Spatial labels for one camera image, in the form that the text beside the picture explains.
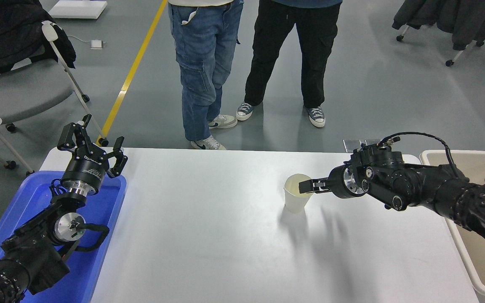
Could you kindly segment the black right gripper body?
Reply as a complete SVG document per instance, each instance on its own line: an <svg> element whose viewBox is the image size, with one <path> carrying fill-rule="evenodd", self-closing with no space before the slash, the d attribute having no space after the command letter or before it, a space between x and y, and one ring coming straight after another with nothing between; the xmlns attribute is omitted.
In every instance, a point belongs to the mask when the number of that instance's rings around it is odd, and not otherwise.
<svg viewBox="0 0 485 303"><path fill-rule="evenodd" d="M347 169L346 165L335 167L331 170L327 178L327 188L335 194L338 198L352 198L352 192L346 187L344 173Z"/></svg>

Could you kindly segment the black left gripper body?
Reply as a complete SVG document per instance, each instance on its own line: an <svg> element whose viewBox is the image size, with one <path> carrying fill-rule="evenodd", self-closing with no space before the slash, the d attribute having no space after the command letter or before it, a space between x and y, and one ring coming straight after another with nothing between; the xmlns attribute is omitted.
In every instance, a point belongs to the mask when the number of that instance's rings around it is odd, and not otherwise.
<svg viewBox="0 0 485 303"><path fill-rule="evenodd" d="M107 169L108 160L102 148L95 148L89 152L76 149L60 183L68 191L97 194Z"/></svg>

